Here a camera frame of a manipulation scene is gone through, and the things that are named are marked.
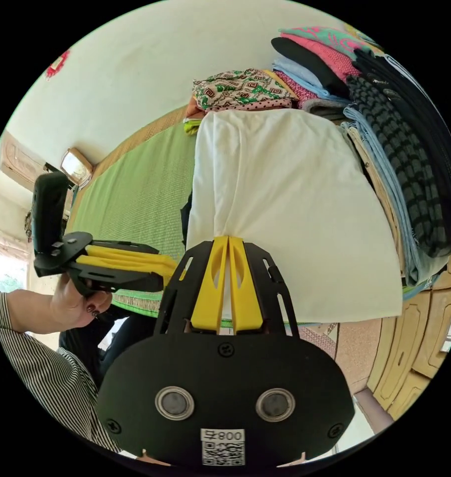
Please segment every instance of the striped black cloth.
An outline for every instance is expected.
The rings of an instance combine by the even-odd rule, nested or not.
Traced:
[[[11,329],[6,294],[0,292],[0,342],[24,385],[60,424],[113,452],[121,449],[101,425],[95,406],[97,388],[79,359],[59,348]]]
[[[449,255],[441,199],[421,142],[388,98],[365,78],[350,76],[347,85],[396,173],[419,248],[431,258]]]

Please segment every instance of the screw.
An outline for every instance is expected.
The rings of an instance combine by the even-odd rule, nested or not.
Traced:
[[[330,439],[336,439],[341,433],[343,432],[344,429],[343,424],[335,424],[329,431],[328,431],[328,437]]]
[[[235,352],[234,347],[230,343],[219,344],[218,352],[222,358],[230,358]]]
[[[114,419],[108,419],[106,421],[106,426],[112,434],[121,433],[121,426]]]

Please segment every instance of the window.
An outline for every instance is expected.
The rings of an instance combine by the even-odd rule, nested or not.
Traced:
[[[28,264],[0,254],[0,291],[26,289]]]

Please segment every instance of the red decoration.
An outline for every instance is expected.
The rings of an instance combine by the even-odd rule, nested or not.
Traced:
[[[65,64],[66,58],[70,55],[70,50],[65,51],[54,63],[46,70],[46,80],[49,81]]]

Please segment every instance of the green mat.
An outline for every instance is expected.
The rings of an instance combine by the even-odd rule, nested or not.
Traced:
[[[143,142],[100,175],[79,204],[72,232],[97,240],[127,240],[157,248],[177,262],[184,254],[180,209],[192,190],[195,136],[177,124]],[[153,300],[148,309],[117,297]],[[113,303],[157,315],[162,293],[121,290]]]

